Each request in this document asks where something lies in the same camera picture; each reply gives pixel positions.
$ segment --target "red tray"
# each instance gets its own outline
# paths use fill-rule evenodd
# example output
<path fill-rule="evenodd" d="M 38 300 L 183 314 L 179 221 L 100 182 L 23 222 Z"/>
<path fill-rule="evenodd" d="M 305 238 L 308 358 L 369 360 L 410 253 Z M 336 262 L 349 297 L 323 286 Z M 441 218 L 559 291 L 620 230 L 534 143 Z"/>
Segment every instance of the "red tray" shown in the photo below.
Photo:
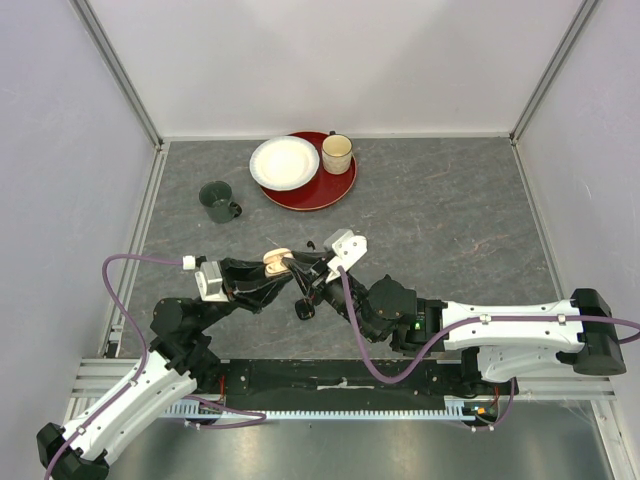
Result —
<path fill-rule="evenodd" d="M 291 135 L 303 138 L 316 147 L 318 155 L 320 155 L 318 171 L 309 183 L 295 190 L 278 192 L 264 187 L 260 188 L 269 199 L 289 210 L 308 212 L 333 205 L 351 190 L 356 181 L 358 167 L 355 157 L 351 158 L 349 170 L 341 175 L 333 175 L 322 166 L 322 142 L 328 137 L 326 133 L 297 132 Z"/>

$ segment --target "aluminum frame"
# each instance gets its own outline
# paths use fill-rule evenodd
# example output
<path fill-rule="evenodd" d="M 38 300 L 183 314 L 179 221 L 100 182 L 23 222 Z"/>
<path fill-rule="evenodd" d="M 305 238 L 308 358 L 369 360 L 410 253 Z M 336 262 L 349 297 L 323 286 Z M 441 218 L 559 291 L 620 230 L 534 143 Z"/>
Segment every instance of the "aluminum frame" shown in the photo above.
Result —
<path fill-rule="evenodd" d="M 158 190 L 160 189 L 160 181 L 162 180 L 162 172 L 167 161 L 169 144 L 163 144 L 162 148 L 156 151 L 153 159 L 153 164 L 149 172 L 149 179 L 145 187 L 145 192 L 142 198 L 142 204 L 138 212 L 138 218 L 134 227 L 134 231 L 131 236 L 131 243 L 129 244 L 129 253 L 142 254 L 144 249 L 144 242 L 147 238 L 147 231 L 149 230 L 149 223 L 151 223 L 151 214 L 153 213 L 153 207 L 158 196 Z M 136 274 L 138 272 L 138 263 L 135 260 L 126 260 L 124 268 L 117 281 L 116 294 L 120 301 L 122 301 L 125 307 L 129 307 L 129 300 L 131 300 L 131 292 L 133 291 L 133 284 L 135 282 Z M 124 328 L 124 317 L 120 313 L 120 310 L 113 302 L 110 302 L 105 327 L 101 335 L 101 343 L 98 348 L 97 356 L 104 356 L 109 351 L 111 345 L 115 345 L 115 356 L 120 351 L 120 339 L 122 337 L 122 330 Z"/>
<path fill-rule="evenodd" d="M 536 88 L 533 90 L 531 97 L 529 97 L 529 101 L 520 114 L 520 118 L 518 118 L 518 121 L 513 127 L 510 137 L 514 142 L 517 143 L 520 138 L 522 138 L 529 122 L 538 111 L 538 107 L 540 107 L 544 98 L 547 96 L 547 92 L 551 88 L 553 81 L 556 79 L 560 69 L 569 58 L 573 47 L 578 42 L 581 33 L 593 16 L 599 3 L 600 0 L 583 0 L 580 7 L 578 7 L 578 11 L 571 20 L 571 23 L 560 40 L 560 44 L 551 57 L 547 68 L 545 68 Z"/>
<path fill-rule="evenodd" d="M 111 45 L 109 37 L 107 37 L 107 34 L 102 27 L 98 16 L 91 7 L 89 0 L 69 0 L 69 2 L 78 14 L 80 21 L 84 24 L 85 29 L 100 52 L 102 59 L 111 72 L 111 75 L 113 75 L 113 78 L 118 84 L 125 100 L 140 122 L 140 125 L 149 138 L 149 141 L 159 148 L 162 145 L 162 137 L 154 125 L 149 112 L 147 112 L 147 109 L 142 103 L 142 100 L 133 86 L 129 75 L 127 75 L 127 71 L 118 58 L 115 49 Z"/>

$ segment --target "small object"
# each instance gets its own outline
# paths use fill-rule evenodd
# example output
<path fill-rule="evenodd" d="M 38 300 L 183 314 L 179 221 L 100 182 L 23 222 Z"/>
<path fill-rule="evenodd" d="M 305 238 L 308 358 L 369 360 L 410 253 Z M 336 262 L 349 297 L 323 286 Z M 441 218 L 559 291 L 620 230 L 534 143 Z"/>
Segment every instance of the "small object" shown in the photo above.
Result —
<path fill-rule="evenodd" d="M 289 270 L 287 266 L 282 263 L 282 259 L 285 257 L 293 258 L 293 254 L 288 248 L 276 248 L 264 254 L 262 263 L 266 265 L 265 274 L 267 277 L 275 277 Z"/>
<path fill-rule="evenodd" d="M 300 320 L 309 320 L 316 314 L 316 308 L 308 298 L 303 298 L 296 302 L 296 315 Z"/>
<path fill-rule="evenodd" d="M 322 152 L 322 142 L 327 138 L 326 133 L 320 132 L 298 132 L 291 135 L 309 141 L 318 155 Z M 300 188 L 284 192 L 261 188 L 264 194 L 277 205 L 289 210 L 309 212 L 326 208 L 344 197 L 355 184 L 356 174 L 357 164 L 352 157 L 349 170 L 343 175 L 332 175 L 320 164 L 316 175 Z"/>
<path fill-rule="evenodd" d="M 251 155 L 249 170 L 265 188 L 279 192 L 300 188 L 318 171 L 320 157 L 311 143 L 286 136 L 267 140 Z"/>
<path fill-rule="evenodd" d="M 183 270 L 195 270 L 196 269 L 196 257 L 193 255 L 185 255 L 182 257 L 182 269 Z"/>
<path fill-rule="evenodd" d="M 262 257 L 262 263 L 269 265 L 270 263 L 281 262 L 284 257 L 293 258 L 291 250 L 288 248 L 276 248 L 264 254 Z"/>
<path fill-rule="evenodd" d="M 200 189 L 200 203 L 215 223 L 230 222 L 242 213 L 242 208 L 233 201 L 231 187 L 225 182 L 210 182 Z"/>
<path fill-rule="evenodd" d="M 349 170 L 352 155 L 353 144 L 349 137 L 331 131 L 322 142 L 322 165 L 333 175 L 342 175 Z"/>

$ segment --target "gray countertop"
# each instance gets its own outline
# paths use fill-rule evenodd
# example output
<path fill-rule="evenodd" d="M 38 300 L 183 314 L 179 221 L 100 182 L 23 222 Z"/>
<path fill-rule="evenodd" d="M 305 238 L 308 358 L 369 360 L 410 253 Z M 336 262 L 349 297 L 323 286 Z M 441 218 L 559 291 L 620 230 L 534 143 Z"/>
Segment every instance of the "gray countertop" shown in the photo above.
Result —
<path fill-rule="evenodd" d="M 271 203 L 252 181 L 248 160 L 259 143 L 173 143 L 144 253 L 258 260 L 276 246 L 321 244 L 347 227 L 368 238 L 352 270 L 366 286 L 388 273 L 426 298 L 494 305 L 556 298 L 507 139 L 356 140 L 353 191 L 309 213 Z M 233 187 L 241 217 L 209 221 L 198 191 L 212 180 Z M 196 295 L 192 274 L 141 264 L 130 309 L 151 340 L 156 302 Z M 221 358 L 359 356 L 347 322 L 326 305 L 301 322 L 298 298 L 291 283 L 262 314 L 234 312 L 207 331 L 212 350 Z M 394 356 L 386 344 L 370 350 Z M 139 354 L 128 328 L 120 353 Z M 524 402 L 485 435 L 421 421 L 284 421 L 219 432 L 159 421 L 127 448 L 110 479 L 611 478 L 594 425 L 588 404 Z"/>
<path fill-rule="evenodd" d="M 355 140 L 358 178 L 340 202 L 316 212 L 285 210 L 265 197 L 249 174 L 258 141 L 172 143 L 144 253 L 180 259 L 262 258 L 278 246 L 304 250 L 339 228 L 368 238 L 353 275 L 371 286 L 386 273 L 419 296 L 476 304 L 526 304 L 555 293 L 509 141 L 477 139 Z M 213 224 L 198 191 L 224 180 L 244 209 Z M 147 340 L 162 297 L 197 296 L 192 274 L 141 264 L 130 310 Z M 357 358 L 347 322 L 327 305 L 301 322 L 291 283 L 259 316 L 236 311 L 210 328 L 221 358 Z M 138 356 L 125 327 L 120 356 Z M 386 344 L 374 356 L 394 357 Z"/>

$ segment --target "white wall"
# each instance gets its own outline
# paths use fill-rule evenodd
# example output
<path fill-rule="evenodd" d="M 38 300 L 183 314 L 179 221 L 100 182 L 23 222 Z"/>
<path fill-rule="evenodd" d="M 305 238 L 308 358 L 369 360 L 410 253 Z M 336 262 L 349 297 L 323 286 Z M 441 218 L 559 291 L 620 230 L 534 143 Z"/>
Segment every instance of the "white wall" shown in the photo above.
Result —
<path fill-rule="evenodd" d="M 522 141 L 565 291 L 593 286 L 640 321 L 640 3 L 596 11 Z M 615 378 L 640 445 L 640 344 Z"/>
<path fill-rule="evenodd" d="M 97 352 L 100 266 L 153 150 L 66 0 L 2 2 L 0 69 L 0 477 L 34 479 L 35 435 Z"/>
<path fill-rule="evenodd" d="M 508 132 L 580 0 L 92 0 L 164 136 Z"/>

